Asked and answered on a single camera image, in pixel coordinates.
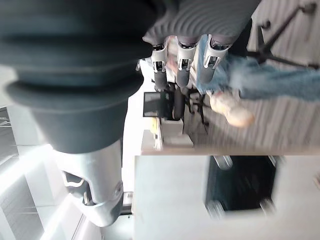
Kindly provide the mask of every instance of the robotic hand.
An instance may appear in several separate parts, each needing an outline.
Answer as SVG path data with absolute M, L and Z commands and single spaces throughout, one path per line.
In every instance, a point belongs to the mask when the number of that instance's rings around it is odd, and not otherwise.
M 177 83 L 186 86 L 197 42 L 209 34 L 198 72 L 208 82 L 259 2 L 0 1 L 0 64 L 17 73 L 6 91 L 30 109 L 57 152 L 66 187 L 93 223 L 110 225 L 122 209 L 128 98 L 143 82 L 137 60 L 152 54 L 156 84 L 164 88 L 166 38 L 177 36 Z

